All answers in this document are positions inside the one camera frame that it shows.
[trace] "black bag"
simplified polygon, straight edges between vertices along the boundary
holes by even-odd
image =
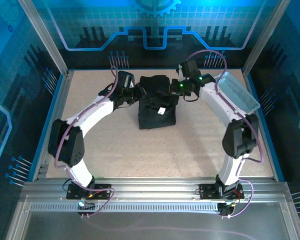
[[[146,91],[146,98],[139,101],[139,129],[175,125],[179,96],[169,93],[169,78],[166,75],[142,76],[140,86]]]

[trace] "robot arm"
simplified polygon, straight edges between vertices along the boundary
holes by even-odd
[[[202,75],[194,60],[181,63],[177,68],[178,80],[173,79],[171,92],[177,95],[190,96],[195,93],[204,100],[214,114],[226,127],[222,140],[225,151],[221,171],[216,177],[216,188],[220,197],[238,188],[239,175],[253,148],[256,146],[255,136],[249,126],[239,116],[245,116],[254,130],[258,132],[258,118],[255,114],[247,114],[237,107],[218,88],[218,92],[234,107],[234,110],[216,92],[216,80],[210,74]]]
[[[97,98],[89,104],[89,106],[97,103],[101,99],[104,99],[109,92],[109,86],[102,90]],[[91,188],[95,181],[95,178],[87,169],[83,159],[85,153],[84,137],[88,131],[101,119],[111,114],[123,103],[127,102],[129,105],[132,105],[144,96],[145,92],[143,91],[143,88],[139,85],[135,85],[133,74],[125,71],[119,71],[118,83],[113,94],[104,99],[100,104],[88,110],[70,129],[68,138],[62,145],[58,160],[66,163],[68,166],[67,173],[82,187]],[[81,112],[68,118],[66,121],[57,119],[52,124],[48,152],[54,157],[56,157],[61,136]]]

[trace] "glass panel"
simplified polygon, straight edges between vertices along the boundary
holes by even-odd
[[[222,52],[242,68],[277,0],[36,0],[70,69],[174,68],[192,52]],[[214,54],[199,65],[221,68]]]
[[[0,240],[27,180],[59,77],[18,1],[0,1]]]
[[[284,177],[299,189],[300,0],[291,0],[251,77]]]

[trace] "purple cable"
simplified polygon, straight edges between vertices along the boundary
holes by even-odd
[[[238,213],[236,213],[235,215],[229,216],[229,218],[233,218],[233,217],[236,217],[236,216],[242,214],[247,209],[247,207],[250,205],[251,200],[254,196],[255,189],[254,189],[254,185],[252,184],[252,182],[250,182],[249,180],[240,179],[240,178],[239,178],[239,181],[246,182],[246,183],[250,184],[250,186],[251,186],[251,196],[250,196],[250,199],[248,200],[248,202],[246,203],[246,205],[244,206],[244,208],[241,211],[239,211]]]
[[[110,90],[110,92],[104,96],[102,99],[100,99],[99,101],[93,103],[92,105],[88,106],[86,109],[84,109],[79,115],[78,117],[76,117],[70,124],[69,126],[67,127],[67,129],[65,130],[65,132],[63,133],[62,135],[62,138],[60,140],[60,143],[59,143],[59,146],[57,148],[57,151],[56,151],[56,154],[55,154],[55,159],[54,159],[54,167],[57,168],[57,169],[65,169],[67,168],[68,166],[67,165],[58,165],[58,159],[59,159],[59,156],[60,156],[60,152],[61,152],[61,148],[65,142],[65,139],[70,131],[70,129],[75,125],[76,122],[79,121],[80,118],[82,118],[83,115],[86,114],[86,112],[88,112],[89,110],[91,110],[92,108],[98,106],[99,104],[103,103],[106,98],[108,98],[115,90],[116,86],[117,86],[117,83],[118,83],[118,69],[115,67],[115,66],[111,66],[110,68],[111,70],[111,73],[113,76],[115,76],[115,81],[114,81],[114,84]]]
[[[265,161],[265,156],[264,156],[264,152],[263,152],[263,150],[261,148],[261,143],[259,141],[257,132],[255,131],[255,129],[253,128],[253,126],[251,125],[251,123],[242,114],[240,114],[239,112],[237,112],[236,109],[235,109],[235,107],[232,106],[232,104],[218,90],[218,83],[219,83],[220,79],[224,76],[225,72],[227,71],[228,65],[227,65],[226,58],[220,52],[218,52],[218,51],[203,49],[203,50],[199,50],[199,51],[196,51],[196,52],[192,53],[190,56],[187,57],[186,61],[188,61],[189,59],[191,59],[192,57],[194,57],[197,54],[205,53],[205,52],[215,53],[215,54],[219,55],[222,58],[223,63],[224,63],[224,69],[223,69],[223,72],[221,73],[221,75],[219,76],[219,78],[215,81],[214,89],[215,89],[216,93],[220,96],[220,98],[229,106],[229,108],[231,108],[231,110],[233,110],[235,112],[235,114],[237,114],[240,118],[242,118],[242,120],[248,125],[248,127],[251,129],[251,132],[252,132],[253,136],[255,137],[256,144],[257,144],[257,146],[259,148],[260,160],[256,160],[256,159],[251,158],[251,157],[245,157],[242,160],[251,160],[251,161],[254,161],[256,163],[263,164],[264,161]],[[238,169],[236,171],[236,176],[238,175],[238,171],[240,169],[240,166],[241,166],[241,164],[239,165],[239,167],[238,167]]]
[[[103,208],[105,208],[105,206],[111,201],[111,199],[113,198],[113,196],[115,195],[116,190],[112,187],[110,188],[100,188],[100,189],[95,189],[95,188],[89,188],[89,187],[85,187],[82,186],[79,182],[76,181],[76,179],[74,178],[73,174],[70,172],[69,168],[67,168],[66,173],[68,174],[68,176],[71,178],[72,182],[75,183],[76,185],[78,185],[80,188],[90,191],[90,192],[104,192],[104,191],[112,191],[111,196],[109,197],[109,199],[102,205],[102,207],[100,207],[97,211],[95,211],[92,214],[87,214],[87,218],[92,217],[93,215],[98,214]]]
[[[89,110],[91,110],[92,108],[98,106],[99,104],[103,103],[106,98],[108,98],[115,90],[117,84],[118,84],[118,69],[115,66],[111,66],[110,68],[112,75],[115,77],[114,80],[114,84],[110,90],[110,92],[104,96],[102,99],[100,99],[99,101],[93,103],[92,105],[88,106],[86,109],[84,109],[79,115],[78,117],[76,117],[68,126],[68,128],[65,130],[65,132],[62,135],[62,138],[60,140],[59,146],[57,148],[56,154],[55,154],[55,159],[54,159],[54,167],[57,169],[61,169],[64,168],[64,170],[66,171],[66,173],[69,175],[69,177],[71,178],[72,182],[75,183],[76,185],[78,185],[80,188],[85,189],[87,191],[91,191],[91,192],[102,192],[102,191],[112,191],[111,196],[109,197],[109,199],[103,204],[103,206],[101,208],[99,208],[96,212],[92,213],[92,214],[87,214],[87,217],[96,215],[97,213],[99,213],[109,202],[110,200],[113,198],[114,194],[115,194],[115,189],[114,188],[103,188],[103,189],[93,189],[93,188],[88,188],[88,187],[84,187],[82,186],[79,182],[76,181],[75,177],[73,176],[73,174],[70,172],[69,167],[67,165],[58,165],[58,159],[60,156],[60,152],[61,152],[61,148],[65,142],[65,139],[70,131],[70,129],[75,125],[76,122],[78,122],[78,120],[80,118],[82,118]]]

